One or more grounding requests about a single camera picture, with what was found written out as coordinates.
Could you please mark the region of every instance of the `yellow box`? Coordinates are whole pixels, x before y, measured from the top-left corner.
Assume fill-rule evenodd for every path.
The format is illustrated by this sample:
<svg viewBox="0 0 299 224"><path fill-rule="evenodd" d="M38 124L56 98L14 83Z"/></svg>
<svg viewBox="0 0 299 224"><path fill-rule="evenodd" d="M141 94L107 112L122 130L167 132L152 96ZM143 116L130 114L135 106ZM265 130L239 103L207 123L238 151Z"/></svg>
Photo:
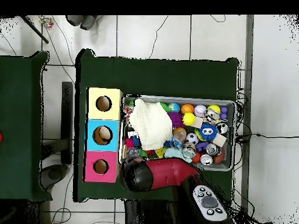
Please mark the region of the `yellow box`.
<svg viewBox="0 0 299 224"><path fill-rule="evenodd" d="M123 93L119 89L90 87L87 89L87 94L86 110L88 110L89 119L120 120Z"/></svg>

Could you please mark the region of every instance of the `pink box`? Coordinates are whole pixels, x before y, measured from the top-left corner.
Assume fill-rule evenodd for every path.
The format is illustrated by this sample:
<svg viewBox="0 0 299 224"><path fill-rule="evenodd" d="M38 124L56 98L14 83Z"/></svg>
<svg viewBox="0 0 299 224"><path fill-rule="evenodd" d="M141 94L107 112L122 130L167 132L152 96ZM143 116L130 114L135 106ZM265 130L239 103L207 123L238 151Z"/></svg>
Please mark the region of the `pink box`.
<svg viewBox="0 0 299 224"><path fill-rule="evenodd" d="M95 171L95 163L103 160L107 164L106 171L97 173ZM119 175L119 162L117 160L117 152L112 151L87 151L85 159L85 178L84 182L107 182L114 183Z"/></svg>

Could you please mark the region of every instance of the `white controller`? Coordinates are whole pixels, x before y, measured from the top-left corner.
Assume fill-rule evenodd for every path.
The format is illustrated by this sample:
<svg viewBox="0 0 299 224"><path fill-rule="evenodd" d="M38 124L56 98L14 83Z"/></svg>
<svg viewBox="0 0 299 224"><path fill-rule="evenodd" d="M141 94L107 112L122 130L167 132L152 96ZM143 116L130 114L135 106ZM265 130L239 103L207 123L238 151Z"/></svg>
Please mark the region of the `white controller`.
<svg viewBox="0 0 299 224"><path fill-rule="evenodd" d="M213 191L204 185L198 185L193 190L196 201L203 217L212 222L221 222L227 219L227 213L220 204Z"/></svg>

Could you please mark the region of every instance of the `yellow ball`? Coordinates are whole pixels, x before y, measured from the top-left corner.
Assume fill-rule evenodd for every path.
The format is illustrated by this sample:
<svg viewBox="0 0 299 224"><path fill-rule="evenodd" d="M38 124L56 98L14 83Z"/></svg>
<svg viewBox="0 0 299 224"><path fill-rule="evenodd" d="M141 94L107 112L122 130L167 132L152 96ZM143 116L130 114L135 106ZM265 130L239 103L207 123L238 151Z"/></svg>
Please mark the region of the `yellow ball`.
<svg viewBox="0 0 299 224"><path fill-rule="evenodd" d="M193 113L185 113L183 116L184 125L193 125L195 122L195 115Z"/></svg>
<svg viewBox="0 0 299 224"><path fill-rule="evenodd" d="M210 105L208 107L208 109L212 109L213 111L215 111L216 113L220 114L220 107L218 107L217 105Z"/></svg>

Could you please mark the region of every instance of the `purple ball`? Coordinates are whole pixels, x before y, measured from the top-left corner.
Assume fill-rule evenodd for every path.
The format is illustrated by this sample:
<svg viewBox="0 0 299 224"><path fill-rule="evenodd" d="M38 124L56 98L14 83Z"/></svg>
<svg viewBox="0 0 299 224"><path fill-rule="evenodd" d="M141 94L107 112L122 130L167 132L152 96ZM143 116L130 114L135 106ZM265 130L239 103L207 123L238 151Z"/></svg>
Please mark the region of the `purple ball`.
<svg viewBox="0 0 299 224"><path fill-rule="evenodd" d="M222 113L226 113L227 112L227 108L226 107L221 107L220 110L221 110Z"/></svg>
<svg viewBox="0 0 299 224"><path fill-rule="evenodd" d="M227 115L225 113L221 113L220 114L220 119L221 120L226 120L227 119Z"/></svg>

